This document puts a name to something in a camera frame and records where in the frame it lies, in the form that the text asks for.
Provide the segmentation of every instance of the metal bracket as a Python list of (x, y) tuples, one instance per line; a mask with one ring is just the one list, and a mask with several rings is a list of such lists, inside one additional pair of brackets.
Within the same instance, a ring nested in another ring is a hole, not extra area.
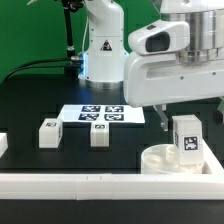
[(221, 103), (219, 104), (217, 110), (220, 111), (221, 113), (224, 113), (224, 97), (220, 97), (222, 100)]
[(167, 116), (165, 115), (165, 113), (163, 111), (166, 110), (166, 105), (157, 105), (157, 106), (153, 106), (155, 111), (157, 112), (157, 114), (160, 116), (161, 118), (161, 127), (163, 128), (164, 131), (168, 131), (168, 121), (169, 119), (167, 118)]
[(161, 5), (161, 0), (159, 0), (159, 1), (158, 0), (149, 0), (149, 2), (152, 3), (153, 7), (155, 8), (155, 10), (158, 12), (158, 14), (161, 17), (161, 12), (160, 12), (160, 10), (158, 8), (158, 5)]
[(31, 1), (29, 1), (28, 3), (27, 3), (27, 5), (31, 5), (31, 4), (33, 4), (34, 2), (36, 2), (37, 0), (31, 0)]

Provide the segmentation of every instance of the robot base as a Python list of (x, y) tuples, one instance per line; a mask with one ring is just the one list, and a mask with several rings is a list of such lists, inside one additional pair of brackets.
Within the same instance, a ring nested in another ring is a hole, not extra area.
[(87, 79), (79, 79), (79, 84), (94, 89), (122, 89), (123, 82), (93, 82)]

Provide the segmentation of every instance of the robot end effector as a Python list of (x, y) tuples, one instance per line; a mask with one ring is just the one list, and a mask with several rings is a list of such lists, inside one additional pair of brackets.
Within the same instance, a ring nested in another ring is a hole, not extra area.
[(126, 101), (138, 107), (224, 96), (224, 3), (163, 0), (160, 12), (129, 36)]

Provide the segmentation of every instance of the block with marker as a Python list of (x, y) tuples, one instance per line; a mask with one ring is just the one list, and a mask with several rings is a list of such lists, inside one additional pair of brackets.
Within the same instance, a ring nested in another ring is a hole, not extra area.
[(90, 131), (91, 147), (109, 147), (109, 122), (94, 121)]
[(173, 136), (180, 165), (204, 163), (202, 124), (195, 115), (174, 116)]
[(58, 148), (62, 135), (60, 119), (45, 119), (39, 129), (39, 148)]

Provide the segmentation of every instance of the green screen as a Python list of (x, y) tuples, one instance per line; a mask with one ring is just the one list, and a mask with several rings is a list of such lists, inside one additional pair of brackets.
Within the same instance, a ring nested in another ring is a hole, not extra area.
[[(28, 0), (0, 1), (0, 81), (12, 69), (26, 62), (66, 57), (66, 34), (61, 2), (39, 0), (30, 6), (27, 6), (27, 2)], [(128, 35), (157, 20), (158, 14), (148, 0), (117, 0), (116, 2), (124, 9), (125, 48), (130, 52)], [(72, 14), (76, 52), (81, 51), (85, 23), (84, 8)], [(38, 72), (61, 73), (62, 71)]]

